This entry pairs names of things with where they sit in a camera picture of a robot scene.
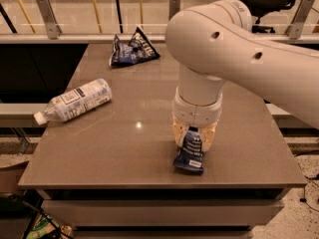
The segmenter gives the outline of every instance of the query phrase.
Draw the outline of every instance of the bottle label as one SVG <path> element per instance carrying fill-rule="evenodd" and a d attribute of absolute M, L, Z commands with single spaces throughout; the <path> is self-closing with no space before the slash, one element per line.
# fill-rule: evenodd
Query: bottle label
<path fill-rule="evenodd" d="M 103 79 L 85 84 L 52 99 L 63 121 L 70 120 L 91 110 L 112 97 L 110 88 Z"/>

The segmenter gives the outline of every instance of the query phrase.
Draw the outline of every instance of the cable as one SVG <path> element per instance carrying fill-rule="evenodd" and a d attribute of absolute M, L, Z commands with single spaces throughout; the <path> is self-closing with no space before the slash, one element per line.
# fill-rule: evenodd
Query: cable
<path fill-rule="evenodd" d="M 117 10 L 118 10 L 118 18 L 119 18 L 119 24 L 120 24 L 120 31 L 121 31 L 121 34 L 123 34 L 123 24 L 122 24 L 120 0 L 116 0 L 116 3 L 117 3 Z"/>
<path fill-rule="evenodd" d="M 316 212 L 319 212 L 318 209 L 315 209 L 314 207 L 312 207 L 311 205 L 309 205 L 309 204 L 307 203 L 306 187 L 303 188 L 303 197 L 301 197 L 301 198 L 299 199 L 299 201 L 302 202 L 302 203 L 305 203 L 311 210 L 316 211 Z"/>
<path fill-rule="evenodd" d="M 319 185 L 318 185 L 316 182 L 313 181 L 313 178 L 309 178 L 309 177 L 307 177 L 307 176 L 305 176 L 305 177 L 306 177 L 311 183 L 315 184 L 316 187 L 319 188 Z"/>

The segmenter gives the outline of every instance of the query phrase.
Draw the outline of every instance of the wire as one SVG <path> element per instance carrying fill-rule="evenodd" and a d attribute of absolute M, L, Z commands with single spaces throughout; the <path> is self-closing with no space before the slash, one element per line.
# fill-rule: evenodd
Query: wire
<path fill-rule="evenodd" d="M 318 209 L 315 209 L 314 207 L 312 207 L 311 205 L 309 205 L 309 203 L 307 203 L 307 198 L 306 198 L 306 187 L 303 188 L 303 197 L 299 199 L 300 202 L 305 203 L 311 210 L 319 212 Z"/>
<path fill-rule="evenodd" d="M 313 184 L 315 184 L 318 188 L 319 188 L 319 185 L 316 183 L 316 182 L 314 182 L 313 180 L 314 180 L 314 178 L 309 178 L 309 177 L 307 177 L 307 176 L 305 176 L 311 183 L 313 183 Z"/>

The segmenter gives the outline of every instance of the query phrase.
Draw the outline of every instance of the railing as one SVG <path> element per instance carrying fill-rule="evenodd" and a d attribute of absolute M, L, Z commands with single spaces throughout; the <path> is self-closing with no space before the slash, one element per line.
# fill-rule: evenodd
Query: railing
<path fill-rule="evenodd" d="M 0 16 L 0 35 L 17 32 L 18 35 L 57 38 L 59 35 L 130 34 L 137 25 L 141 25 L 146 33 L 163 35 L 174 12 L 214 1 L 217 0 L 0 0 L 3 7 L 0 7 L 3 15 Z M 289 11 L 267 15 L 262 24 L 274 26 L 276 34 L 285 34 L 300 2 L 298 0 Z M 43 12 L 44 7 L 51 8 L 49 14 L 47 9 Z M 309 9 L 308 17 L 302 17 L 303 34 L 319 32 L 319 1 Z M 48 32 L 52 19 L 58 27 Z"/>

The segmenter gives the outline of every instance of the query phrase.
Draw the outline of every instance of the floor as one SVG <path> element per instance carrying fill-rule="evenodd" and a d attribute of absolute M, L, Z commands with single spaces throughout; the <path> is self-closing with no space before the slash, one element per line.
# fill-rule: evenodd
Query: floor
<path fill-rule="evenodd" d="M 0 0 L 4 9 L 14 23 L 19 34 L 33 34 L 30 24 L 16 0 Z M 181 0 L 181 8 L 209 3 L 215 0 Z M 23 0 L 26 10 L 30 13 L 36 34 L 45 34 L 45 27 L 35 0 Z M 98 34 L 96 15 L 92 0 L 50 0 L 56 19 L 65 34 Z M 118 15 L 115 0 L 97 0 L 98 12 L 102 25 L 102 33 L 119 33 Z M 139 0 L 121 0 L 124 32 L 133 32 L 138 24 L 143 23 L 147 33 L 163 34 L 168 17 L 168 0 L 143 0 L 143 18 Z M 319 1 L 306 21 L 304 33 L 311 34 L 319 19 Z M 291 21 L 296 8 L 286 13 L 273 13 L 265 17 L 264 24 L 276 27 L 277 33 L 283 33 Z M 3 18 L 0 18 L 0 34 L 10 34 Z M 21 142 L 15 137 L 0 137 L 0 167 L 7 167 L 32 158 L 40 137 L 31 137 L 31 144 L 23 153 Z M 319 174 L 319 136 L 306 135 L 286 137 L 296 156 L 304 175 L 312 178 Z M 292 189 L 283 199 L 285 208 L 266 226 L 253 229 L 256 239 L 319 239 L 319 181 L 309 180 L 305 190 Z M 0 227 L 5 223 L 0 219 Z M 16 234 L 11 238 L 21 238 Z"/>

